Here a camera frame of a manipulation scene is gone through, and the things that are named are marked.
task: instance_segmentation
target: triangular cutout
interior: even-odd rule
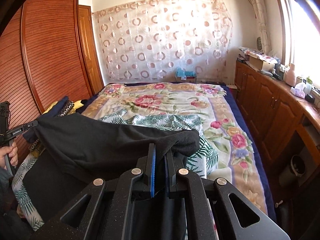
[[[90,202],[91,195],[84,195],[70,210],[61,217],[61,222],[78,228]]]
[[[259,222],[260,217],[240,198],[238,198],[236,194],[231,193],[229,195],[229,199],[232,203],[233,209],[236,212],[241,227],[246,228]]]

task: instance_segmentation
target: wardrobe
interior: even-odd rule
[[[102,89],[91,10],[80,11],[78,0],[26,0],[7,25],[0,37],[0,101],[11,103],[10,128],[65,95],[78,101]],[[28,143],[22,136],[16,142],[21,162]]]

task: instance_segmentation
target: patterned curtain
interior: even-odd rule
[[[222,0],[140,0],[95,12],[93,22],[108,82],[170,82],[178,67],[200,79],[232,78],[232,21]]]
[[[260,32],[262,50],[265,54],[271,50],[270,40],[267,33],[267,13],[264,0],[251,0],[254,8],[254,12],[258,21],[258,28]]]

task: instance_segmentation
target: window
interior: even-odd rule
[[[278,3],[283,33],[281,63],[294,63],[297,76],[309,76],[314,86],[320,88],[320,33],[295,0]]]

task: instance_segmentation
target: plastic bottle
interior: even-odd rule
[[[310,79],[310,77],[307,77],[306,85],[307,86],[305,87],[305,89],[303,91],[307,95],[307,94],[311,93],[311,88],[312,88],[312,80]]]
[[[296,85],[297,77],[294,72],[295,65],[290,63],[289,65],[285,66],[286,78],[285,82],[289,85],[294,87]]]

